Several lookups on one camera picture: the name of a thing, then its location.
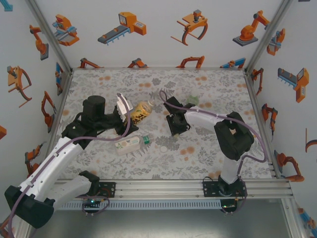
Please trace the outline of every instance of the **gray floor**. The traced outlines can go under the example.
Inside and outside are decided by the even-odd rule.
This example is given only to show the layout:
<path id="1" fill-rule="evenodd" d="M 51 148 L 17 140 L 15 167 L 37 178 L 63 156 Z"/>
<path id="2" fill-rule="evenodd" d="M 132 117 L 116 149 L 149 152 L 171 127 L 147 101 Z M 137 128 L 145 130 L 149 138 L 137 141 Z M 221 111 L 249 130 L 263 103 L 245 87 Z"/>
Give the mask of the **gray floor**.
<path id="1" fill-rule="evenodd" d="M 234 216 L 219 210 L 57 211 L 35 238 L 287 238 L 278 202 L 249 200 Z"/>

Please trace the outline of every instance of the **small bottle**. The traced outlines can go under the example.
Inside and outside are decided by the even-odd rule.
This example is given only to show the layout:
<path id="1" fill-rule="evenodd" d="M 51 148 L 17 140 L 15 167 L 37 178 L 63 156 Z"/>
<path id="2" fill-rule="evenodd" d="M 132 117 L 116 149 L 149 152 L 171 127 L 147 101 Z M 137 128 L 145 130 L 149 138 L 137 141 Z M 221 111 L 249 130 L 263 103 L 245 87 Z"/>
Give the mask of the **small bottle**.
<path id="1" fill-rule="evenodd" d="M 118 155 L 125 155 L 134 152 L 146 146 L 153 141 L 153 135 L 134 136 L 129 139 L 124 139 L 115 144 Z"/>
<path id="2" fill-rule="evenodd" d="M 140 123 L 152 112 L 152 107 L 155 105 L 154 100 L 148 100 L 147 102 L 141 101 L 135 107 L 134 112 L 130 114 L 134 125 Z"/>

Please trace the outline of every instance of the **black mounting plate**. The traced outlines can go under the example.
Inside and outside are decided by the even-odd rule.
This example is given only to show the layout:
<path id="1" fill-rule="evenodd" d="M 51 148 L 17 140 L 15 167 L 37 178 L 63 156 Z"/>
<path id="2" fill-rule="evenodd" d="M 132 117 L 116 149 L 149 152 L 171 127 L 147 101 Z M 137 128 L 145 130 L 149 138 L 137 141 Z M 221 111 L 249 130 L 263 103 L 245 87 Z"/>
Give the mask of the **black mounting plate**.
<path id="1" fill-rule="evenodd" d="M 242 183 L 235 182 L 236 183 L 235 184 L 236 193 L 233 193 L 230 196 L 224 196 L 223 194 L 220 193 L 218 183 L 219 183 L 218 181 L 205 181 L 205 182 L 203 182 L 204 197 L 236 197 L 236 196 L 245 197 L 245 188 L 244 188 Z"/>
<path id="2" fill-rule="evenodd" d="M 115 195 L 115 182 L 99 182 L 100 190 L 98 196 L 113 198 Z"/>

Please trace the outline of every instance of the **white wall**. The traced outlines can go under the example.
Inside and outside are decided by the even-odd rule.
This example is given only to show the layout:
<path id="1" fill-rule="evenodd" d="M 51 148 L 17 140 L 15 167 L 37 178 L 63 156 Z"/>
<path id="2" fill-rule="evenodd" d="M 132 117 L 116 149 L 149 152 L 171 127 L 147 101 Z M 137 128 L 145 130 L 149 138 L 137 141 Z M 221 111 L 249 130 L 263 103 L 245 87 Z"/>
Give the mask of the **white wall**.
<path id="1" fill-rule="evenodd" d="M 317 146 L 313 145 L 305 153 L 305 128 L 308 128 L 308 141 L 317 139 L 317 48 L 315 14 L 317 1 L 294 1 L 286 13 L 278 30 L 285 28 L 285 39 L 275 56 L 263 53 L 256 69 L 264 68 L 263 90 L 258 95 L 261 105 L 278 110 L 273 145 L 279 153 L 293 156 L 299 163 L 303 182 L 291 183 L 296 201 L 313 219 L 317 219 L 316 181 L 317 181 Z M 297 75 L 305 67 L 310 75 L 306 86 L 306 97 L 300 103 L 295 100 L 292 86 L 277 78 L 278 68 Z M 286 176 L 294 175 L 291 165 L 283 168 Z"/>
<path id="2" fill-rule="evenodd" d="M 44 123 L 41 112 L 41 101 L 46 90 L 58 109 L 61 97 L 56 94 L 55 63 L 58 61 L 51 46 L 49 58 L 40 60 L 40 52 L 35 46 L 35 37 L 30 33 L 29 25 L 38 27 L 38 23 L 29 11 L 25 1 L 10 0 L 12 12 L 4 12 L 0 8 L 0 125 L 7 130 L 7 135 L 0 140 L 0 222 L 9 215 L 9 206 L 4 197 L 5 190 L 10 186 L 19 186 L 27 177 L 24 164 L 24 153 L 35 149 L 43 141 L 36 162 L 40 162 L 46 153 L 50 135 Z M 44 34 L 39 33 L 42 41 L 47 43 Z M 32 100 L 19 108 L 24 99 L 17 90 L 8 93 L 13 86 L 7 85 L 7 66 L 20 66 L 29 75 L 32 86 L 25 89 L 25 94 Z M 27 85 L 22 77 L 23 86 Z M 47 112 L 52 114 L 53 109 L 47 103 Z"/>
<path id="3" fill-rule="evenodd" d="M 259 24 L 255 36 L 259 41 L 241 47 L 232 39 L 253 21 L 253 14 L 263 10 L 264 17 L 271 20 L 280 0 L 37 0 L 49 24 L 55 15 L 67 17 L 77 28 L 80 40 L 72 46 L 62 46 L 72 67 L 80 65 L 81 58 L 106 67 L 127 67 L 132 60 L 141 58 L 149 67 L 178 66 L 184 58 L 205 55 L 203 66 L 219 67 L 230 60 L 245 57 L 248 60 L 259 44 L 265 30 Z M 181 39 L 184 27 L 177 20 L 199 9 L 208 19 L 209 28 L 199 41 L 187 37 L 189 46 L 172 39 Z M 129 11 L 146 24 L 147 34 L 125 35 L 108 46 L 97 39 L 119 25 L 118 14 Z"/>

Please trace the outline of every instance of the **floral tablecloth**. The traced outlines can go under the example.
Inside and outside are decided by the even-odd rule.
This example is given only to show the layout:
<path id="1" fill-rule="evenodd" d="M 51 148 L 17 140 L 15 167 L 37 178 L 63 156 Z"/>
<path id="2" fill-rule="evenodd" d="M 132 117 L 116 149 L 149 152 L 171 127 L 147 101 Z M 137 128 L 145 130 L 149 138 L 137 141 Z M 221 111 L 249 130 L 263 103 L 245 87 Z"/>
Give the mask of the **floral tablecloth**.
<path id="1" fill-rule="evenodd" d="M 192 127 L 178 138 L 172 137 L 166 121 L 167 110 L 159 98 L 163 89 L 169 97 L 186 104 L 189 96 L 198 97 L 199 107 L 228 114 L 240 113 L 243 120 L 258 130 L 243 71 L 227 70 L 159 70 L 159 69 L 98 69 L 74 71 L 55 141 L 61 132 L 82 111 L 82 102 L 91 95 L 106 99 L 105 113 L 112 113 L 116 93 L 122 93 L 133 105 L 155 100 L 153 112 L 141 123 L 134 135 L 154 136 L 143 149 L 118 156 L 112 142 L 92 141 L 62 173 L 60 179 L 73 179 L 88 170 L 101 179 L 202 179 L 216 178 L 222 169 L 224 155 L 214 131 Z M 117 137 L 114 129 L 100 137 Z M 249 152 L 263 158 L 257 140 Z M 270 178 L 267 163 L 246 159 L 242 178 Z"/>

